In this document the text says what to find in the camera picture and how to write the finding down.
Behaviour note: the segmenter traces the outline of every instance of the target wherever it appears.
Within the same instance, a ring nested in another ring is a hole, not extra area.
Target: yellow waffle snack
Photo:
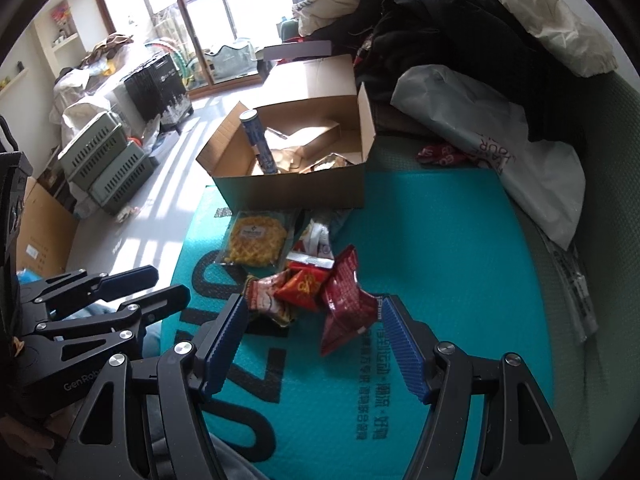
[[[238,215],[223,261],[251,267],[276,265],[287,234],[282,222],[273,216]]]

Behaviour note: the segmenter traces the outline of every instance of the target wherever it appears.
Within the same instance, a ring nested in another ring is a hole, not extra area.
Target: gray floor
[[[117,224],[100,210],[82,220],[67,270],[114,274],[153,265],[160,274],[155,288],[168,286],[202,192],[212,184],[195,158],[238,101],[253,107],[260,96],[257,86],[194,102],[195,113],[183,123],[178,143],[129,203],[140,208],[137,216]]]

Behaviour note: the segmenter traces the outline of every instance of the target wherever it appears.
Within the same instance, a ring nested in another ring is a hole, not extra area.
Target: wall shelf
[[[29,71],[28,68],[25,68],[22,72],[20,72],[16,77],[14,77],[13,79],[11,79],[11,81],[9,81],[9,84],[7,86],[5,86],[2,90],[0,90],[0,99],[2,99],[2,97],[4,96],[4,93],[8,91],[9,88],[11,88],[14,83],[17,83],[18,81],[20,81],[20,79],[22,79],[24,77],[24,75]]]
[[[67,46],[73,40],[77,40],[78,38],[80,38],[80,36],[78,36],[78,33],[76,32],[75,34],[72,34],[71,36],[66,38],[66,40],[63,40],[61,43],[52,46],[51,49],[52,49],[53,52],[56,52],[56,51],[60,50],[61,48],[63,48],[64,46]]]

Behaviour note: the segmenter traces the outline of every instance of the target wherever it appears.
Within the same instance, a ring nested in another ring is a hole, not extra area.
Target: sliding glass door
[[[280,42],[278,24],[290,17],[292,6],[292,0],[98,3],[108,29],[171,52],[189,90],[255,75],[255,50]]]

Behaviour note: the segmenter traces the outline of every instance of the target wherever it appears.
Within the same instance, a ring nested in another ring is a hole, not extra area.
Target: gray plastic crate
[[[92,182],[127,147],[120,123],[108,112],[95,117],[58,155],[70,182],[88,191]]]
[[[115,214],[142,186],[155,166],[142,149],[130,142],[95,180],[92,198],[105,210]]]

